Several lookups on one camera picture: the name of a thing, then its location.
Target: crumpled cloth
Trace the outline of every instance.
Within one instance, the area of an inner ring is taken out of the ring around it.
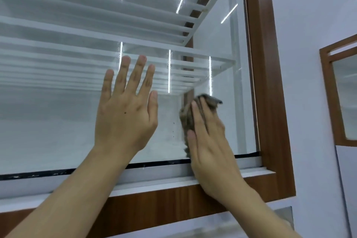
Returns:
[[[218,105],[222,104],[223,102],[215,97],[212,97],[212,96],[206,94],[206,93],[203,93],[203,94],[200,94],[200,95],[194,97],[194,101],[196,101],[196,103],[199,107],[201,116],[203,118],[203,121],[205,122],[205,126],[207,129],[206,119],[205,119],[205,115],[203,114],[200,97],[203,97],[206,100],[206,103],[212,112],[216,112]],[[188,130],[194,131],[194,117],[192,114],[191,103],[192,103],[192,101],[180,109],[180,120],[181,120],[181,125],[182,125],[182,129],[184,130],[184,136],[185,136],[185,145],[186,145],[185,152],[186,152],[186,156],[188,158],[191,158],[191,155],[190,155],[190,150],[188,148],[189,145],[187,142],[187,132],[188,132]]]

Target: hand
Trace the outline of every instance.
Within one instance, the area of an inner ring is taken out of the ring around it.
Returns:
[[[225,127],[200,98],[207,130],[195,101],[192,102],[194,129],[187,133],[194,175],[203,190],[227,207],[240,186],[248,186],[239,171],[234,154],[225,137]]]
[[[130,57],[123,56],[113,94],[114,71],[107,70],[98,106],[94,147],[111,157],[124,157],[127,163],[146,146],[157,128],[157,91],[150,93],[154,65],[149,65],[136,95],[145,64],[146,56],[140,55],[125,87]]]

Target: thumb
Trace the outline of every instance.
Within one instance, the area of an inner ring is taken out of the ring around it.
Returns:
[[[156,129],[158,120],[157,120],[157,91],[150,92],[149,102],[147,103],[147,112],[149,114],[149,122]]]
[[[197,138],[196,138],[196,134],[194,131],[188,130],[187,142],[189,144],[189,149],[190,149],[190,154],[191,154],[191,162],[198,161]]]

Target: wooden frame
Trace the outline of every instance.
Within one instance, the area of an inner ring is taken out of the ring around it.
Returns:
[[[272,0],[245,0],[246,29],[263,165],[274,174],[245,181],[264,201],[295,196]],[[4,237],[32,210],[0,214]],[[225,211],[199,185],[111,197],[88,237],[108,237]]]
[[[357,140],[346,138],[345,127],[342,119],[340,99],[337,92],[337,84],[332,63],[357,54],[357,47],[331,55],[331,52],[357,42],[357,34],[339,42],[320,49],[322,72],[324,74],[327,94],[328,109],[330,112],[331,125],[335,145],[357,147]]]

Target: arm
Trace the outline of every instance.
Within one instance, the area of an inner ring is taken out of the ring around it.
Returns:
[[[126,77],[130,58],[122,58],[113,94],[114,72],[105,74],[98,106],[95,144],[86,159],[7,238],[86,237],[122,171],[145,147],[157,127],[157,92],[150,93],[150,65],[136,95],[146,57]]]
[[[250,238],[299,238],[244,181],[217,113],[200,98],[207,129],[196,102],[195,131],[187,134],[191,165],[203,190],[229,210]]]

